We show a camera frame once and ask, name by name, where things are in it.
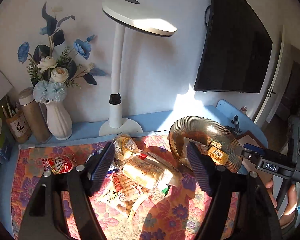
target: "lamp base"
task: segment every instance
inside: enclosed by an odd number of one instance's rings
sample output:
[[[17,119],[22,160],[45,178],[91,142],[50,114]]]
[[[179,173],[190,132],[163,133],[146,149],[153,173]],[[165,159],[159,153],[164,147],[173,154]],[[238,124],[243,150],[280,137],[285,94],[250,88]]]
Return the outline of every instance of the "lamp base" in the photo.
[[[99,136],[105,136],[109,134],[119,134],[119,133],[142,133],[142,128],[140,124],[137,122],[128,119],[128,118],[122,118],[122,126],[118,129],[112,128],[109,125],[109,121],[106,121],[99,130]]]

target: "desk lamp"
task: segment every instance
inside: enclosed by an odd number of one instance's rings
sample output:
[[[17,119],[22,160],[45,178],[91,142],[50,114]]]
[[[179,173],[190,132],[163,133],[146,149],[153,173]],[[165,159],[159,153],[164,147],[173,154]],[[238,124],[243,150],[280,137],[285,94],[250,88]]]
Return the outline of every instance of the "desk lamp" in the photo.
[[[99,136],[122,132],[142,132],[141,126],[122,117],[120,97],[120,72],[125,28],[160,37],[170,37],[176,31],[169,22],[161,19],[158,13],[136,0],[117,0],[102,3],[103,12],[116,22],[111,70],[111,95],[109,120],[100,130]]]

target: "white vase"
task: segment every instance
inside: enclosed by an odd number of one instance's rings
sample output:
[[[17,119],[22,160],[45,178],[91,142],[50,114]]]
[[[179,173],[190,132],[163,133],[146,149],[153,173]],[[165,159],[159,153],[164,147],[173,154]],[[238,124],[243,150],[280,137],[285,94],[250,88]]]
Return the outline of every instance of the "white vase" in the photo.
[[[72,135],[72,121],[62,102],[49,101],[47,107],[47,125],[56,139],[67,140]]]

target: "floral tablecloth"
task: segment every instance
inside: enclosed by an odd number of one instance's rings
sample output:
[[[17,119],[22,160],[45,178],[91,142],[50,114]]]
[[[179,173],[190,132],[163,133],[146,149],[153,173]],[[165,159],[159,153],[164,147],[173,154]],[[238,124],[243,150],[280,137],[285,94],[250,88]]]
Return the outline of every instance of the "floral tablecloth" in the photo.
[[[139,149],[154,152],[176,166],[167,135],[151,135],[134,138]],[[15,238],[29,198],[44,169],[41,159],[54,158],[74,153],[77,164],[83,164],[92,151],[102,148],[106,142],[68,147],[41,147],[19,151],[18,164],[11,193],[12,225]],[[104,180],[101,190],[90,198],[98,221],[107,239],[144,240],[191,240],[197,233],[208,210],[211,198],[203,192],[188,174],[178,187],[171,187],[165,198],[143,201],[132,221],[117,210],[98,201],[110,178]],[[63,193],[63,205],[72,237],[80,239],[72,214],[69,194]],[[233,193],[228,220],[222,238],[230,236],[238,203],[238,194]]]

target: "doorway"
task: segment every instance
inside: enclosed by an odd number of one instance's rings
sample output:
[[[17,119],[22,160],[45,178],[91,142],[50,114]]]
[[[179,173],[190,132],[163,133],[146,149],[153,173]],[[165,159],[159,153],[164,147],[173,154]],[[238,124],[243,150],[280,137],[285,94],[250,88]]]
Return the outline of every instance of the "doorway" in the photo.
[[[261,130],[268,140],[268,148],[281,152],[287,144],[288,118],[300,116],[300,50],[291,46],[293,59],[288,85],[270,122],[265,121]]]

